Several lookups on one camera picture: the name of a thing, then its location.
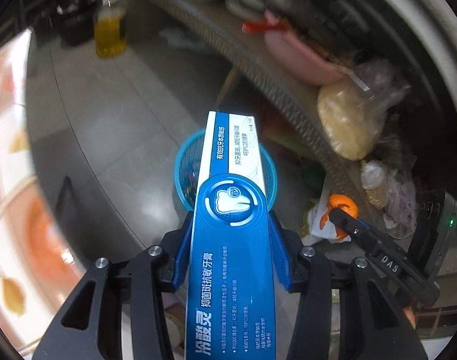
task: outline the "yellow oil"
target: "yellow oil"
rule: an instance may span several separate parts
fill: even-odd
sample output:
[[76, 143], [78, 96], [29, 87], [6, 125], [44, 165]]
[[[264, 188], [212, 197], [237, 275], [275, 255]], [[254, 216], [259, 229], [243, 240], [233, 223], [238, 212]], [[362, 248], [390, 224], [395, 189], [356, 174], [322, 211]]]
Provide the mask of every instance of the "yellow oil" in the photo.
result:
[[116, 56], [125, 50], [124, 16], [111, 16], [100, 19], [94, 25], [95, 47], [101, 58]]

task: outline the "cooking oil bottle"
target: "cooking oil bottle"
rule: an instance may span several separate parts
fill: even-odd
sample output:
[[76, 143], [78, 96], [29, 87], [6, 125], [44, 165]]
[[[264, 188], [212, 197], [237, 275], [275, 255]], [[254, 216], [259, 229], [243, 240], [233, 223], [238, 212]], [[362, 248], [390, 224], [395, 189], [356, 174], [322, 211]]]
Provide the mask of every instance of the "cooking oil bottle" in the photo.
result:
[[120, 54], [127, 46], [124, 0], [103, 0], [94, 17], [94, 37], [99, 57]]

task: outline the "metal bolt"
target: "metal bolt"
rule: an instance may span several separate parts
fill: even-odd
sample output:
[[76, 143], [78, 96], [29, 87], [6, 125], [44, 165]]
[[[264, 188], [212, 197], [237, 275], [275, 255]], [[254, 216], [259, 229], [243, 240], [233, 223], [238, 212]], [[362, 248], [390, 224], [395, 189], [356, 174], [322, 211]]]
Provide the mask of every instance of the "metal bolt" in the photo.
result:
[[366, 259], [364, 259], [363, 257], [357, 257], [355, 259], [355, 265], [359, 268], [367, 268], [367, 266], [369, 265], [369, 263], [367, 262]]
[[148, 254], [152, 257], [158, 256], [160, 253], [162, 253], [162, 248], [158, 245], [152, 245], [148, 248]]
[[315, 256], [315, 249], [312, 246], [304, 246], [302, 248], [302, 254], [305, 257], [313, 257]]
[[99, 269], [105, 268], [108, 263], [109, 261], [105, 257], [100, 257], [99, 259], [97, 259], [97, 261], [95, 261], [95, 266]]

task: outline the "toothpaste box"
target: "toothpaste box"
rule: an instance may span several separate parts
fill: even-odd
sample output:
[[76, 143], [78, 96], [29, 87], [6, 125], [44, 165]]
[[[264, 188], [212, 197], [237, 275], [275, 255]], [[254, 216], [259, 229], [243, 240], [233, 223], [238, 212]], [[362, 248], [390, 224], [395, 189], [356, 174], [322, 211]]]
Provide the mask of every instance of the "toothpaste box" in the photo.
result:
[[275, 342], [255, 122], [251, 116], [210, 112], [194, 210], [185, 357], [271, 360]]

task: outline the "shelf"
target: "shelf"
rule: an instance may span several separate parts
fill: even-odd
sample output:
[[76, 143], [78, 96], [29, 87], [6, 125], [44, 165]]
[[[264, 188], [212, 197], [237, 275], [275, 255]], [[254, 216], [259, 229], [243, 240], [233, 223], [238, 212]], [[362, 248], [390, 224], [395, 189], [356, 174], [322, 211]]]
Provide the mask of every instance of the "shelf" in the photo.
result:
[[185, 24], [232, 62], [297, 130], [335, 181], [337, 192], [359, 205], [360, 216], [376, 226], [383, 224], [380, 212], [368, 203], [361, 188], [359, 164], [337, 155], [326, 139], [317, 112], [318, 87], [298, 81], [279, 66], [265, 48], [262, 35], [242, 33], [242, 20], [230, 14], [223, 2], [147, 1]]

